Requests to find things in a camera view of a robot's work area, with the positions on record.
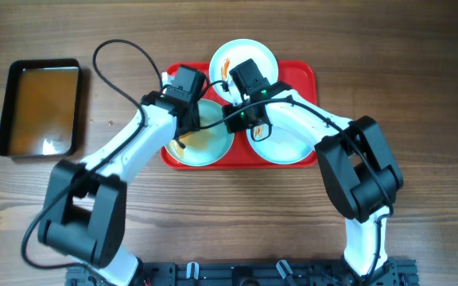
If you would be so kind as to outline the white plate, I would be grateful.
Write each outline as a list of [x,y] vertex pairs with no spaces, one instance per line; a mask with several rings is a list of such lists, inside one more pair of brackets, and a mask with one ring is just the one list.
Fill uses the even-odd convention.
[[274,164],[295,164],[314,153],[300,139],[277,127],[256,126],[246,130],[250,147],[264,160]]
[[215,92],[233,105],[240,104],[242,99],[229,71],[245,60],[252,59],[259,71],[270,83],[278,81],[278,62],[274,54],[262,43],[251,39],[237,39],[222,45],[212,57],[208,74],[212,82],[223,80],[228,83],[228,91],[221,84],[214,86]]
[[[222,106],[209,99],[198,102],[200,124],[206,126],[223,117]],[[166,152],[182,164],[193,167],[203,167],[222,159],[230,150],[235,139],[233,133],[228,133],[225,125],[219,124],[210,129],[187,133],[180,136],[180,142],[185,145],[182,149],[176,141],[170,141]]]

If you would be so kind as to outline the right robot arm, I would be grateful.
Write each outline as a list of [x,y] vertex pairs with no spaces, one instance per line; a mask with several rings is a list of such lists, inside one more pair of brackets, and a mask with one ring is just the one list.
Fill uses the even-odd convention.
[[378,123],[336,116],[289,84],[270,83],[252,60],[229,71],[241,103],[223,108],[229,132],[282,129],[312,148],[330,201],[346,219],[343,258],[361,284],[384,266],[386,220],[394,213],[403,176]]

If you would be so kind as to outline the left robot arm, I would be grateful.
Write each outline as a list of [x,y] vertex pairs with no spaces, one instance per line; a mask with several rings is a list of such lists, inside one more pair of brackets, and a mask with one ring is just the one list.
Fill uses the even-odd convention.
[[143,284],[142,261],[129,253],[126,193],[150,157],[194,129],[206,76],[182,65],[175,76],[137,104],[131,121],[99,151],[79,163],[61,160],[51,172],[45,203],[30,225],[38,241],[73,258],[110,285]]

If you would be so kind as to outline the white plate top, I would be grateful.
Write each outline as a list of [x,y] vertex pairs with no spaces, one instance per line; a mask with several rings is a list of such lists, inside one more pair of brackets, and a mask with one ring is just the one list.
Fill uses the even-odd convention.
[[274,54],[262,43],[251,39],[237,39],[222,45],[212,57],[208,74],[212,82],[223,80],[228,83],[228,91],[221,84],[214,86],[215,92],[233,105],[240,104],[242,99],[229,71],[245,60],[252,59],[259,71],[270,83],[278,81],[278,62]]

